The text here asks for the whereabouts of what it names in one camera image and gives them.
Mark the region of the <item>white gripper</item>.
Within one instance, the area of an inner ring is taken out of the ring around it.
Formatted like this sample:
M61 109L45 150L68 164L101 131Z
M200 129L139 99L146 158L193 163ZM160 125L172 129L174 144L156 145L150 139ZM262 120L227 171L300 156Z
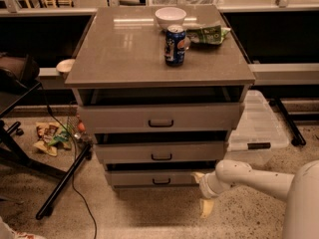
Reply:
M202 195L206 198L199 200L200 217L207 218L212 212L215 198L220 194L220 184L214 172L203 174L201 172L193 172L191 176L195 182L199 184Z

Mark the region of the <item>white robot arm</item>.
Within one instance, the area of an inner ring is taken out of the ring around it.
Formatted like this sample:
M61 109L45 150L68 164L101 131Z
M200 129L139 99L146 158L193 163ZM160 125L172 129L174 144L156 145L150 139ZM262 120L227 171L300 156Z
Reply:
M253 169L248 163L220 161L214 172L191 174L202 193L200 217L213 209L222 192L246 185L286 203L282 239L319 239L319 161L301 166L295 174Z

